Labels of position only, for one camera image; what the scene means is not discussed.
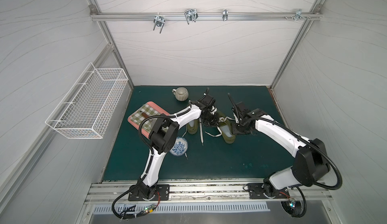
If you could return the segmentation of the olive green shoe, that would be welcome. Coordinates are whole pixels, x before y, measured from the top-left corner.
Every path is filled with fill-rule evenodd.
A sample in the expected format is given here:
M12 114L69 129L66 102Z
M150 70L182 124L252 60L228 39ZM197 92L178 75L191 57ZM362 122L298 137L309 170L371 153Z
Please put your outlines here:
M219 131L217 135L208 133L212 137L222 136L227 144L233 144L235 142L236 135L232 133L231 122L221 111L217 111L214 114L203 111L201 113L201 120L206 127L216 128Z
M199 120L198 119L195 119L195 120L188 122L185 126L186 130L185 130L185 133L182 135L182 137L184 137L188 133L191 135L196 134L198 131L198 127L199 127Z

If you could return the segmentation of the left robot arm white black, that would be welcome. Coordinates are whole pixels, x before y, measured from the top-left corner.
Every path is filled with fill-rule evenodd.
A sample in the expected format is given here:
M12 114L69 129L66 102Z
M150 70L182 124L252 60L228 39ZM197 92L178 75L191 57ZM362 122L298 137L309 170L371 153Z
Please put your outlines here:
M138 134L149 148L149 155L145 169L131 191L133 194L137 194L144 200L153 198L156 193L162 163L167 153L175 145L180 128L198 119L201 119L205 125L216 127L219 117L215 102L216 100L212 96L205 93L202 98L190 102L188 107L177 113L150 116L141 122ZM155 120L155 123L148 139L145 139L142 134L142 127L150 120Z

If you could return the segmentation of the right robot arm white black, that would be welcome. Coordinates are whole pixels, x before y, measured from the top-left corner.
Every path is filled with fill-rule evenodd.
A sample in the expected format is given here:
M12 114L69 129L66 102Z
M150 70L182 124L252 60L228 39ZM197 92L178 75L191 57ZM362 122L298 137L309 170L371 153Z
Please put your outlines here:
M294 158L292 166L277 171L264 179L262 189L268 198L274 198L284 188L314 185L330 170L330 164L318 151L326 153L325 145L318 139L311 140L286 128L261 109L251 111L243 102L232 103L236 122L232 124L235 135L258 131L282 146Z

